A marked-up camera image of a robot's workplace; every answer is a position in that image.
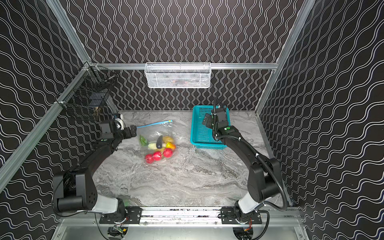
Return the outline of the clear zip top bag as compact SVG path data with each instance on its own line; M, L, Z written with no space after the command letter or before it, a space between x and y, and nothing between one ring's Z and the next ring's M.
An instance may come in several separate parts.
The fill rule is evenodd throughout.
M173 123L174 123L173 120L167 120L167 121L152 123L152 124L148 124L148 125L144 125L144 126L139 126L137 128L138 140L139 140L140 135L142 135L143 137L145 137L148 140L149 143L156 143L156 141L160 135L170 136L175 140L174 144L177 147L177 141L176 141L176 137L174 135ZM156 151L161 151L163 153L164 149L166 148L165 147L165 148L162 148L160 150L149 150L148 146L143 147L143 146L141 146L140 142L139 142L139 146L140 146L140 153L142 154L144 161L145 161L146 155L153 154ZM173 153L172 157L174 157L176 155L177 150L178 150L178 147L173 151L174 153ZM168 159L171 159L172 157L165 158L163 156L163 158L160 161L168 160Z

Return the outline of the yellow potato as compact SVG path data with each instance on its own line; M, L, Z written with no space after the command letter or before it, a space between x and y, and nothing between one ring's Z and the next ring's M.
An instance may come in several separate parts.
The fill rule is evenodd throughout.
M170 136L163 136L163 142L164 143L174 143L175 140Z

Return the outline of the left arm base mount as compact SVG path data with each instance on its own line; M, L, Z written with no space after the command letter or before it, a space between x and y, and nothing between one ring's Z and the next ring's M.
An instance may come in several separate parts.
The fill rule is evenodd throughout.
M119 209L116 213L102 215L99 224L139 224L142 211L140 207L125 207L125 210Z

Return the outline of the small orange fruit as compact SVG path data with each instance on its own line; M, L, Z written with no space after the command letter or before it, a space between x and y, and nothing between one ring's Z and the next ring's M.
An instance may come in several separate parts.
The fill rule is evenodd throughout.
M167 142L166 143L166 148L169 148L169 149L171 149L171 150L175 150L177 147L176 147L176 145L174 144L174 143L172 143L172 142Z

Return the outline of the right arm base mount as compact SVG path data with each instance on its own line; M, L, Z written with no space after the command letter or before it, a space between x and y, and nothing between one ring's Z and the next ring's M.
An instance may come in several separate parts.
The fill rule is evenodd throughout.
M250 213L243 213L238 207L223 207L218 214L224 225L261 225L261 215L255 211Z

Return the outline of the red tomato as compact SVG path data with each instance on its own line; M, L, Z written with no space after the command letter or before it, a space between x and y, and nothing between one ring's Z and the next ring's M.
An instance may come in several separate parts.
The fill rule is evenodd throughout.
M153 154L146 155L145 156L145 161L146 161L147 164L152 164L155 161Z
M163 154L161 151L156 151L153 153L153 159L155 161L160 161L163 158Z

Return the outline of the dark eggplant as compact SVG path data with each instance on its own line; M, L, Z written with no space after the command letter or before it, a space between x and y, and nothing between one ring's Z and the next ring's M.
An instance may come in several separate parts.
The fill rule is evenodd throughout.
M156 141L156 147L157 149L163 148L163 136L160 135Z

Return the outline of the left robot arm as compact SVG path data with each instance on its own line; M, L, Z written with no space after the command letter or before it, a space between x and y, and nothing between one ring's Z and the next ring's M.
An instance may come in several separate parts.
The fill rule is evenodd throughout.
M66 213L91 212L124 216L124 204L117 198L98 194L93 175L99 166L118 150L125 139L137 136L137 126L127 127L123 120L112 119L100 123L101 139L93 145L93 151L72 169L53 177L53 211L60 217Z

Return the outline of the green pepper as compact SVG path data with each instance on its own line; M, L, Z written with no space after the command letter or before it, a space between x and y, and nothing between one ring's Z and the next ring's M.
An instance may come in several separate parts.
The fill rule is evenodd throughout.
M140 142L141 146L143 146L143 147L148 146L148 144L149 144L148 140L145 137L143 137L142 135L140 135L140 137L139 137L139 142Z

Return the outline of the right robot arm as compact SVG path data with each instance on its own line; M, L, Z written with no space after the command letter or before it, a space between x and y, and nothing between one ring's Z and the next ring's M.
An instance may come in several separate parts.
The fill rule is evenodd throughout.
M206 114L203 125L212 130L212 137L230 148L246 165L249 175L247 194L237 202L242 214L258 211L268 205L286 211L288 198L284 191L281 167L275 158L267 158L257 151L235 126L228 121L227 108L214 97L213 110Z

